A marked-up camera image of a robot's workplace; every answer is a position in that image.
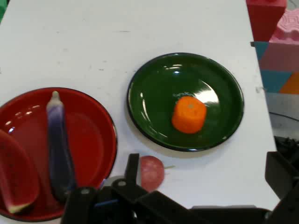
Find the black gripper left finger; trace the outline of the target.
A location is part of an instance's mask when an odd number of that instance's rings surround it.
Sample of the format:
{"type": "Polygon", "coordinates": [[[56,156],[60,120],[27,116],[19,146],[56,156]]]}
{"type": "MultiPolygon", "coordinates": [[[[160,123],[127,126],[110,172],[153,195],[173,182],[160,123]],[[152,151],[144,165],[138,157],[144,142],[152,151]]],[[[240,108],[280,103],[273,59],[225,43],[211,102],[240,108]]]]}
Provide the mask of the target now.
{"type": "Polygon", "coordinates": [[[163,215],[164,196],[157,188],[164,165],[154,156],[130,154],[123,175],[105,179],[98,189],[71,192],[63,224],[155,224],[163,215]]]}

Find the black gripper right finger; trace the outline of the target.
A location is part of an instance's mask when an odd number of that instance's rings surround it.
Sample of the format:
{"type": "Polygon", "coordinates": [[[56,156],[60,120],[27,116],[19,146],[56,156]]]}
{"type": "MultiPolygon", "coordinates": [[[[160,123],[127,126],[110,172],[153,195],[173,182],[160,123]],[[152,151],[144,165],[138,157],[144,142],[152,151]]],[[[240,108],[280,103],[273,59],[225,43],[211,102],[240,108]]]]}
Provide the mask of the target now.
{"type": "Polygon", "coordinates": [[[297,224],[299,222],[299,171],[279,152],[268,152],[265,179],[280,199],[265,222],[297,224]]]}

